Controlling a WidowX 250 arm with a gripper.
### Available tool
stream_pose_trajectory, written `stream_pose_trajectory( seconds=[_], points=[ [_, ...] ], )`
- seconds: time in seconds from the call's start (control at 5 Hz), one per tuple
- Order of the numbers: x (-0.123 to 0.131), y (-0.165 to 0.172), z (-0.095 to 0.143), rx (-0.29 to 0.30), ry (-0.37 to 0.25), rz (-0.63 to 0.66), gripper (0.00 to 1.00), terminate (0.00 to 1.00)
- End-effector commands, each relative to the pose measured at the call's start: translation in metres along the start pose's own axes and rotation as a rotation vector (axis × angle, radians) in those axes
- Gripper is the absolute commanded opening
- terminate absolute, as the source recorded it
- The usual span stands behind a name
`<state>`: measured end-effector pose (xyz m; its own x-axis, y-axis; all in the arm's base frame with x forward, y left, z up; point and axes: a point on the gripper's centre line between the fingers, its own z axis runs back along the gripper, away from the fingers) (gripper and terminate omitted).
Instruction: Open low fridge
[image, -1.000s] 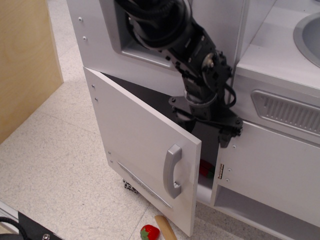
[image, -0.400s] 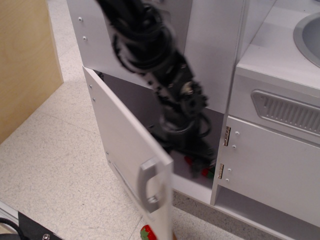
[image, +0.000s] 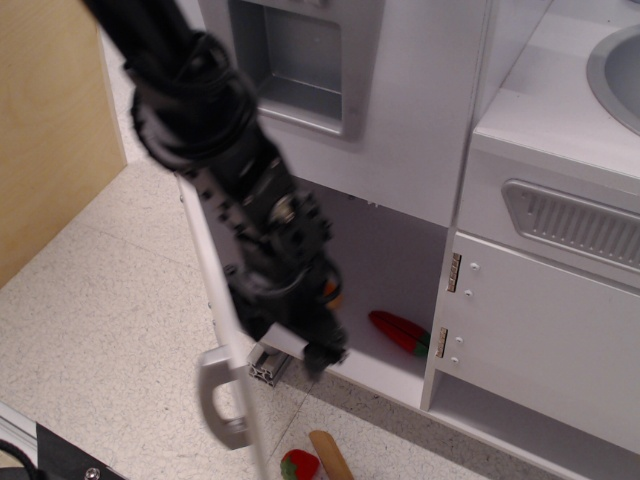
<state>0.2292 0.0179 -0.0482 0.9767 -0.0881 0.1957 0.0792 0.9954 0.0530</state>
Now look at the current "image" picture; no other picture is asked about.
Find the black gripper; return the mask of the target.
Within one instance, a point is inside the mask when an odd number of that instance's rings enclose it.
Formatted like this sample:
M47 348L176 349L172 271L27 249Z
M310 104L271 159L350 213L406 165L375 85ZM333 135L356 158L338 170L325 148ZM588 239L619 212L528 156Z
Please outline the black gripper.
M283 326L306 342L303 363L309 375L322 375L345 360L346 331L322 299L327 281L342 290L341 274L326 254L280 281L247 265L228 265L224 275L241 328L254 341L272 325Z

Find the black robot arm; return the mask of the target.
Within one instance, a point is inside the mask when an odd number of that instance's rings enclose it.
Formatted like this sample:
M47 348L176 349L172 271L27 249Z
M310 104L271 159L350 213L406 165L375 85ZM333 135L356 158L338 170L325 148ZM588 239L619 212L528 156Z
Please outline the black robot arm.
M233 235L241 263L224 276L245 332L260 339L284 326L303 339L312 376L340 363L347 336L329 308L341 291L325 250L331 225L261 129L246 76L173 1L90 1L87 9L123 55L141 143Z

